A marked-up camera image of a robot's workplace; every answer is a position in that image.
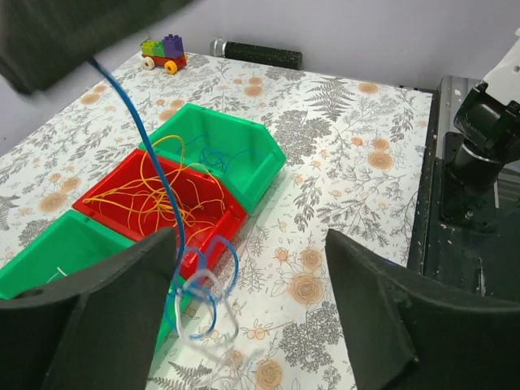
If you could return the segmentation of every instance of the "toy wheel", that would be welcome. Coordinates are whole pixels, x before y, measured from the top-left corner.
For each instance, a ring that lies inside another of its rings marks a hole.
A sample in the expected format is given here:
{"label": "toy wheel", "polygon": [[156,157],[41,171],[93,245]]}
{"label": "toy wheel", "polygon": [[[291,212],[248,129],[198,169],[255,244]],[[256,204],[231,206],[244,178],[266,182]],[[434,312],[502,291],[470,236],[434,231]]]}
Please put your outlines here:
{"label": "toy wheel", "polygon": [[171,75],[177,72],[177,64],[173,61],[168,61],[167,63],[165,63],[164,68],[166,69],[166,72],[170,73]]}
{"label": "toy wheel", "polygon": [[155,68],[155,61],[151,57],[144,57],[142,64],[143,64],[144,69],[154,69]]}

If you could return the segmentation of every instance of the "black cylinder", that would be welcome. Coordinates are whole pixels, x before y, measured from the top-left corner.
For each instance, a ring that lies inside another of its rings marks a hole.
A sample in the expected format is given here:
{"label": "black cylinder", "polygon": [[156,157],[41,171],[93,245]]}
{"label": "black cylinder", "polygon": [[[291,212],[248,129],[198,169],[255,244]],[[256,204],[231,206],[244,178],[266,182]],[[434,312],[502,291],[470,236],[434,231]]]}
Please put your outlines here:
{"label": "black cylinder", "polygon": [[211,53],[217,57],[237,59],[249,63],[261,63],[272,67],[285,67],[287,69],[301,69],[303,54],[299,51],[274,49],[271,47],[247,45],[225,41],[222,38],[211,42]]}
{"label": "black cylinder", "polygon": [[455,158],[448,164],[448,170],[461,184],[485,190],[496,182],[505,163],[479,153],[471,142],[464,140]]}

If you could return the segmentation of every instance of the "toy train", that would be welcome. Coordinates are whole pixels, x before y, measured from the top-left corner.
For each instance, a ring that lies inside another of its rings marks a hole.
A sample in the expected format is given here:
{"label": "toy train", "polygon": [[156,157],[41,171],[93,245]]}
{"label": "toy train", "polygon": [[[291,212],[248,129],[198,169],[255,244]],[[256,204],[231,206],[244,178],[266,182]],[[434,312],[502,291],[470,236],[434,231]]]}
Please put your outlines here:
{"label": "toy train", "polygon": [[178,35],[168,35],[162,41],[150,39],[141,43],[143,56],[143,68],[154,69],[156,66],[164,67],[166,72],[173,75],[188,62],[188,56],[184,52],[182,38]]}

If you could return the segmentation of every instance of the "tablecloth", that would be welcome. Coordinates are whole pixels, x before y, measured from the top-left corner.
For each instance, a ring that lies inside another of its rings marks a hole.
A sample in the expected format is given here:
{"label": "tablecloth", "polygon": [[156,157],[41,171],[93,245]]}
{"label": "tablecloth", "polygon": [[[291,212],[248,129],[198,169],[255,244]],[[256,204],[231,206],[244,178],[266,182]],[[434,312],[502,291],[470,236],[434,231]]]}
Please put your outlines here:
{"label": "tablecloth", "polygon": [[[175,75],[145,70],[140,62],[133,56],[115,76],[148,132],[192,102],[265,124],[287,155],[235,241],[240,276],[230,302],[240,334],[231,353],[236,364],[219,375],[236,377],[240,367],[239,389],[355,388],[324,238],[335,228],[405,265],[431,95],[199,54],[189,55]],[[2,156],[0,266],[139,141],[124,104],[100,82]],[[233,271],[226,257],[222,280]],[[222,344],[229,319],[220,305],[217,327],[198,343]],[[189,332],[203,332],[209,310],[193,304],[183,323]],[[154,359],[148,389],[205,388],[215,367],[172,332]],[[211,388],[230,383],[221,379]]]}

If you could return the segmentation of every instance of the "white wall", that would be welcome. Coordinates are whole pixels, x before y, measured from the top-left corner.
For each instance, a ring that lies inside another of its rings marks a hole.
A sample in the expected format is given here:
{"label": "white wall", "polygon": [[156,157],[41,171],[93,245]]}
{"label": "white wall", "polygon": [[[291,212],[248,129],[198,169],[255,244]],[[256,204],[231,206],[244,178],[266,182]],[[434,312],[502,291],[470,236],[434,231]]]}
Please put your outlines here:
{"label": "white wall", "polygon": [[[99,56],[113,69],[148,36],[213,37],[301,50],[313,72],[435,88],[443,75],[482,77],[514,43],[519,0],[201,0]],[[0,155],[99,80],[88,67],[30,102],[0,81]]]}

